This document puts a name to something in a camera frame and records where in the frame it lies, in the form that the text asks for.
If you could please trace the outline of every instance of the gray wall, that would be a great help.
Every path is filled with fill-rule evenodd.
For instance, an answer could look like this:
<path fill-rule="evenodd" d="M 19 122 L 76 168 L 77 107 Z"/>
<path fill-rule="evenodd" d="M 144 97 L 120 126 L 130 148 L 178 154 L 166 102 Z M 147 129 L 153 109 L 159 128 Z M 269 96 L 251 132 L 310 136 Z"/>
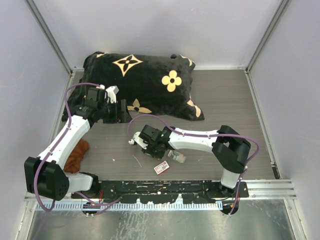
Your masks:
<path fill-rule="evenodd" d="M 0 239 L 9 240 L 26 194 L 24 161 L 49 143 L 68 73 L 22 0 L 0 7 Z"/>
<path fill-rule="evenodd" d="M 95 52 L 247 66 L 280 0 L 35 0 L 69 64 Z"/>
<path fill-rule="evenodd" d="M 283 177 L 311 236 L 320 235 L 320 1 L 292 1 L 252 78 Z"/>

